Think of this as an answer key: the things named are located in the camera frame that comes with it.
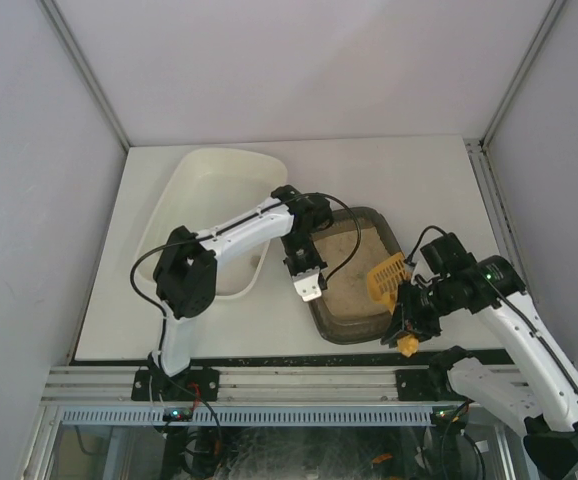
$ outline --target perforated metal strip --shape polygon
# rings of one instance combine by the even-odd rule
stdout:
[[[214,407],[224,427],[364,427],[428,426],[431,407]],[[161,407],[72,407],[65,411],[67,425],[159,425],[164,424]],[[188,422],[170,425],[212,426],[215,419],[206,407],[199,407]]]

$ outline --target slotted scoop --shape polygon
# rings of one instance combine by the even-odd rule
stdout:
[[[410,278],[411,274],[405,269],[405,256],[398,252],[367,273],[367,292],[371,300],[387,307],[393,315],[398,303],[398,285]],[[413,335],[404,335],[396,340],[398,351],[406,357],[416,353],[418,345],[418,339]]]

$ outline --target white table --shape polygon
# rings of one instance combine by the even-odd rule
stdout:
[[[458,136],[365,138],[232,144],[282,160],[303,192],[331,193],[382,213],[405,252],[436,224],[455,232],[476,258],[498,253],[463,141]],[[199,146],[132,148],[106,239],[75,359],[144,359],[158,342],[158,311],[129,286],[129,269],[163,188],[182,157]],[[216,301],[201,316],[193,357],[263,357],[386,352],[378,341],[323,340],[296,295],[279,240],[272,242],[254,288]],[[440,337],[422,350],[501,348],[466,311],[441,320]]]

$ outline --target white wall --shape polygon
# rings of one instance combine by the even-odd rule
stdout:
[[[478,137],[550,0],[59,0],[135,145]]]
[[[578,366],[578,0],[491,150],[545,322]]]
[[[0,1],[0,480],[64,362],[123,153],[33,1]]]

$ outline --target black mounting plate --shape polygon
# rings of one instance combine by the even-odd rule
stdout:
[[[213,368],[191,369],[182,372],[170,381],[162,377],[152,377],[149,370],[138,370],[133,379],[133,389],[131,390],[131,400],[134,402],[148,402],[149,387],[151,387],[151,398],[160,401],[160,396],[165,402],[184,401],[192,402],[195,396],[176,387],[180,385],[191,392],[194,391],[192,383],[198,385],[200,397],[206,402],[218,400],[218,390],[220,387],[220,372]]]
[[[428,369],[415,368],[396,371],[398,400],[401,402],[464,400],[465,397],[449,390],[439,391],[434,388]]]

